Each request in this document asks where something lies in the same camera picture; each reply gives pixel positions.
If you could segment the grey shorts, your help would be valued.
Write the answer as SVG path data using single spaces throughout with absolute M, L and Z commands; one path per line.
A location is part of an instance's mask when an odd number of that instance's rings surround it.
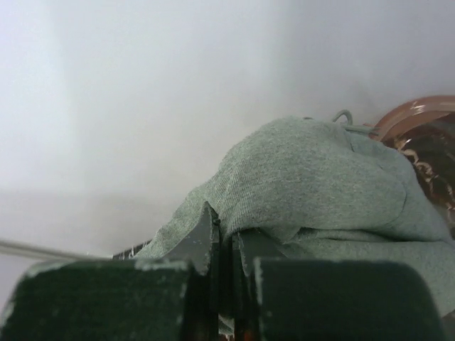
M 251 229 L 290 259 L 404 264 L 426 283 L 443 326 L 454 310 L 447 224 L 412 164 L 364 126 L 301 117 L 265 124 L 228 151 L 135 259 L 164 257 L 193 230 L 204 204 L 220 222 L 224 332 L 235 333 L 232 238 Z

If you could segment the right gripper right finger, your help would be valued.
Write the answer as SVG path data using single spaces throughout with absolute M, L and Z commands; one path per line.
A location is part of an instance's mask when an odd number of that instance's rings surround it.
M 426 283 L 386 261 L 286 258 L 263 233 L 232 238 L 236 340 L 443 340 Z

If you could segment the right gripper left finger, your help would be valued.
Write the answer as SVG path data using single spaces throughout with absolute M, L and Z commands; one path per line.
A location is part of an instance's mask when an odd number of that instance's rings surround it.
M 160 259 L 36 264 L 1 314 L 2 340 L 217 340 L 220 222 L 198 222 Z

